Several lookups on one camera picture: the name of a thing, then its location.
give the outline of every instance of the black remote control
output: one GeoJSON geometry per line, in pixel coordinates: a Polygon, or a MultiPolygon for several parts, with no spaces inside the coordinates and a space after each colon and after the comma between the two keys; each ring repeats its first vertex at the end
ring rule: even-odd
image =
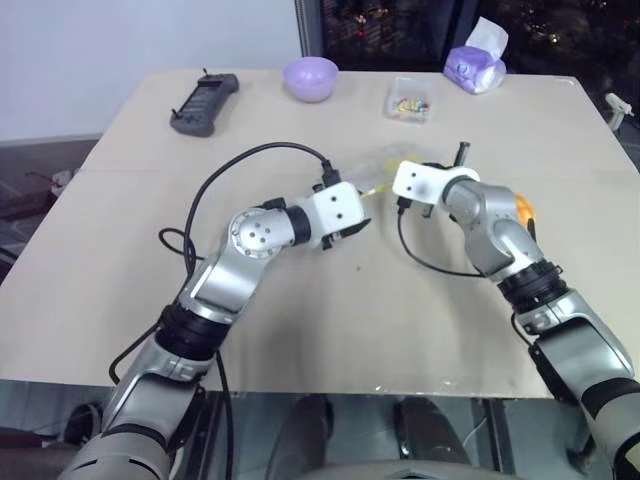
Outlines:
{"type": "Polygon", "coordinates": [[[194,137],[210,136],[214,130],[213,121],[227,98],[238,91],[238,77],[234,74],[211,75],[206,70],[204,73],[180,110],[171,111],[169,124],[177,132],[194,137]]]}

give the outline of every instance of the purple bowl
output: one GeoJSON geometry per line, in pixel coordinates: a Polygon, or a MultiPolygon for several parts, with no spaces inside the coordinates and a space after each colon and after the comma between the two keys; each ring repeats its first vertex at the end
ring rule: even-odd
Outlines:
{"type": "Polygon", "coordinates": [[[302,57],[286,66],[284,84],[303,102],[321,102],[331,96],[338,77],[338,67],[322,57],[302,57]]]}

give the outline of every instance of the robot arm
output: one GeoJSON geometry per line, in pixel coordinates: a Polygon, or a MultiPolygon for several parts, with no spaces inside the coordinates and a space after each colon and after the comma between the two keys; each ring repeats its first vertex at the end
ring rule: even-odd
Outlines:
{"type": "Polygon", "coordinates": [[[62,479],[166,479],[167,451],[191,433],[190,418],[199,410],[199,381],[267,266],[283,248],[326,243],[368,223],[358,191],[347,182],[289,207],[281,199],[267,203],[233,217],[219,251],[164,308],[160,327],[111,396],[103,433],[78,452],[62,479]]]}
{"type": "Polygon", "coordinates": [[[497,284],[516,322],[535,337],[529,354],[551,393],[580,405],[619,478],[637,478],[640,384],[629,355],[520,224],[514,194],[481,183],[469,168],[411,162],[400,165],[393,191],[451,215],[471,263],[497,284]]]}

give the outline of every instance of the table surface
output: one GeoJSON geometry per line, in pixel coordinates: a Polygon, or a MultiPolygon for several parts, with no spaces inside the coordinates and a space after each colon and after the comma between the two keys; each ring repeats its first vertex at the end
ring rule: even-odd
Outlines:
{"type": "MultiPolygon", "coordinates": [[[[182,228],[217,166],[276,140],[317,148],[346,179],[394,145],[449,163],[459,141],[471,142],[468,165],[533,203],[547,257],[640,364],[632,315],[640,183],[575,79],[509,75],[498,90],[471,96],[440,74],[412,73],[431,85],[434,105],[432,120],[414,125],[382,115],[393,73],[341,72],[320,104],[290,98],[277,71],[236,74],[240,91],[207,139],[168,123],[198,71],[142,83],[0,288],[0,377],[109,384],[111,359],[157,319],[184,278],[181,258],[157,231],[182,228]]],[[[312,157],[294,151],[239,165],[203,199],[193,232],[199,253],[215,251],[233,213],[306,195],[319,174],[312,157]]],[[[272,264],[223,347],[231,388],[549,396],[497,288],[413,263],[397,238],[394,204],[391,195],[368,198],[373,222],[359,235],[326,252],[289,249],[272,264]]],[[[470,268],[456,225],[442,214],[425,221],[419,210],[405,220],[415,251],[470,268]]],[[[204,385],[217,388],[217,375],[204,385]]]]}

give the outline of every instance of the tissue box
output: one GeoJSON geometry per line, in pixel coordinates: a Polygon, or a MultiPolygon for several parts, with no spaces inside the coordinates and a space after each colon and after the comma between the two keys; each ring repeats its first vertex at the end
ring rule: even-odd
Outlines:
{"type": "Polygon", "coordinates": [[[486,50],[462,46],[451,49],[444,74],[469,93],[482,93],[502,83],[507,68],[486,50]]]}

